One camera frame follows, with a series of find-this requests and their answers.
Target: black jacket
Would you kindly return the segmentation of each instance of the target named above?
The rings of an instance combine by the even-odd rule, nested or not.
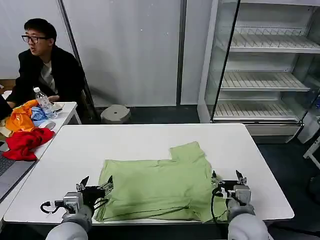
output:
[[[39,81],[43,61],[32,55],[30,49],[19,54],[20,76],[15,80],[12,93],[6,99],[21,105],[35,99],[34,87],[39,87],[48,97],[56,95],[48,85]],[[85,73],[75,57],[57,46],[51,52],[51,67],[54,84],[60,102],[77,102],[81,104],[81,91],[84,88]]]

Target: light green shirt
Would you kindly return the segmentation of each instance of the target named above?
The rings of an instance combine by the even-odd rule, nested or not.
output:
[[[112,175],[109,202],[99,208],[97,221],[130,219],[212,219],[212,169],[197,142],[170,148],[170,160],[106,160],[99,184]],[[225,200],[214,198],[214,214],[226,220]]]

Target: red cloth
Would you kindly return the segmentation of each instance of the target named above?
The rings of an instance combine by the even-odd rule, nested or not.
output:
[[[45,144],[54,134],[55,132],[48,128],[39,127],[35,127],[32,131],[17,131],[6,139],[10,150],[2,155],[11,160],[35,161],[37,157],[30,150]]]

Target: dark floor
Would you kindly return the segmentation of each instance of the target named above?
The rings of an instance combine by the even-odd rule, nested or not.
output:
[[[92,119],[83,119],[83,123],[93,124]],[[196,106],[183,107],[133,107],[128,124],[178,124],[199,123]],[[258,144],[258,148],[273,172],[277,182],[289,201],[295,216],[293,219],[273,223],[268,227],[275,240],[315,240],[320,231],[320,206],[314,203],[306,193],[311,177],[320,175],[311,160],[305,160],[303,154],[309,145],[293,140],[287,144]],[[220,239],[219,231],[212,224],[182,224],[153,226],[101,226],[94,227],[89,239],[184,239],[209,240]],[[1,240],[33,239],[43,240],[34,228],[22,224],[7,224],[0,234]]]

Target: refrigerator shelf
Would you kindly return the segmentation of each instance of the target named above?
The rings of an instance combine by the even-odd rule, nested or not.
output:
[[[219,100],[214,120],[242,121],[296,121],[299,119],[281,101]]]
[[[263,32],[261,34],[243,34],[235,32],[230,51],[320,54],[320,45],[300,35],[264,34]]]
[[[290,72],[226,71],[221,90],[224,92],[308,92]]]

